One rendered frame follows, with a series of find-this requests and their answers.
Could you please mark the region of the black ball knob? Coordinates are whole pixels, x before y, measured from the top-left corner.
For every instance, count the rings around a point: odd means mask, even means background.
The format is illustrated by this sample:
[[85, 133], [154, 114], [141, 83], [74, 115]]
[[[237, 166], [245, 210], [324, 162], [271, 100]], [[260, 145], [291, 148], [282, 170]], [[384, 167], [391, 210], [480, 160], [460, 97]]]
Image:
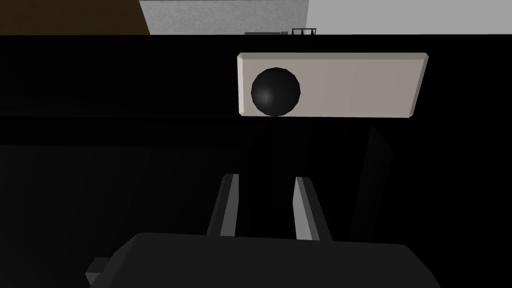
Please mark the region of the black ball knob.
[[301, 96], [301, 86], [291, 71], [272, 67], [256, 76], [250, 95], [253, 104], [262, 114], [280, 117], [296, 107]]

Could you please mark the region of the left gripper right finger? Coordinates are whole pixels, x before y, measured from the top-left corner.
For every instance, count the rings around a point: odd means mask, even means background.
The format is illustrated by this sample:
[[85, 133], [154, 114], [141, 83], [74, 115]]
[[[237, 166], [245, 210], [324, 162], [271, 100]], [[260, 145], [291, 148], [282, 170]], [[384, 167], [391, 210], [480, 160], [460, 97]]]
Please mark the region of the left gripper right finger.
[[295, 178], [293, 214], [296, 239], [332, 241], [313, 182], [307, 177]]

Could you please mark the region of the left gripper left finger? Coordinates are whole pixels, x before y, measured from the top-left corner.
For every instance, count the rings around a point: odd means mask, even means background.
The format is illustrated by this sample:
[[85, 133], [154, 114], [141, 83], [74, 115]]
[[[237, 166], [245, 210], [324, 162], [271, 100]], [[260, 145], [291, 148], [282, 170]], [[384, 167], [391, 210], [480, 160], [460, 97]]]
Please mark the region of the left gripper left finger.
[[239, 207], [240, 178], [226, 174], [221, 181], [207, 229], [208, 236], [234, 237]]

